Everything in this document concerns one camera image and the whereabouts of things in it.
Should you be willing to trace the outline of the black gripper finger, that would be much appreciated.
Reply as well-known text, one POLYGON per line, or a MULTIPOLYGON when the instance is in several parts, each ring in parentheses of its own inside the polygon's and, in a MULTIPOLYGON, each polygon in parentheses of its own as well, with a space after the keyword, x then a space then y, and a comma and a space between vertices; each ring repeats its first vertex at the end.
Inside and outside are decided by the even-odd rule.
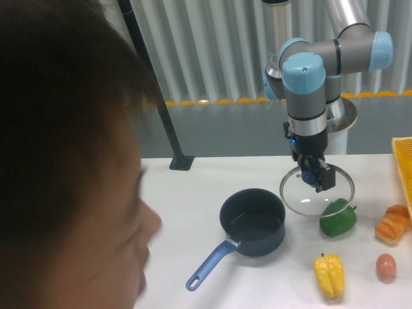
POLYGON ((313 156, 303 156, 300 161, 300 168, 301 177, 303 180, 315 180, 315 165, 313 156))
POLYGON ((315 179, 317 193, 335 187, 335 167, 319 159, 319 164, 315 169, 315 179))

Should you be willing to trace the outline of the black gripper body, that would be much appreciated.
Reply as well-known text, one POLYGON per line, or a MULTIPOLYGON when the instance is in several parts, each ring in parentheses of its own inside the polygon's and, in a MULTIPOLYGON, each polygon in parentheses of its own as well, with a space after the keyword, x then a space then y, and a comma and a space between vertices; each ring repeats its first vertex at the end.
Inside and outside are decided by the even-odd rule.
POLYGON ((290 142, 292 159, 299 167, 303 156, 313 156, 315 167, 318 166, 319 159, 325 161, 324 151, 328 145, 328 133, 326 128, 315 135, 303 136, 293 133, 292 123, 285 122, 283 124, 283 130, 285 138, 290 142))

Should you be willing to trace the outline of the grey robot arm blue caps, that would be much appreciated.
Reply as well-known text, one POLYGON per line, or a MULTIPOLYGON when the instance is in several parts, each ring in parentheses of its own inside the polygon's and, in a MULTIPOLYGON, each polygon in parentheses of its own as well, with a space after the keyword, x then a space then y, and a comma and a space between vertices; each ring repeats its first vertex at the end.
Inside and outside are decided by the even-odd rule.
POLYGON ((388 32, 374 32, 359 1, 327 1, 335 38, 308 42, 292 35, 291 1, 263 1, 269 60, 263 71, 269 99, 285 99, 283 124, 302 179, 317 192, 335 186, 325 162, 328 129, 343 121, 342 75, 387 68, 393 60, 388 32))

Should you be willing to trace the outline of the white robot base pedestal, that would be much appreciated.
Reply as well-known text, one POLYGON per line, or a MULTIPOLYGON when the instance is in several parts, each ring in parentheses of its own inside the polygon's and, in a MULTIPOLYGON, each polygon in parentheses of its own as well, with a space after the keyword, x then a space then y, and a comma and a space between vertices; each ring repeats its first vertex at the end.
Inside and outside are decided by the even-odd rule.
POLYGON ((348 131, 357 120, 357 108, 348 99, 339 97, 327 106, 328 146, 326 155, 347 153, 348 131))

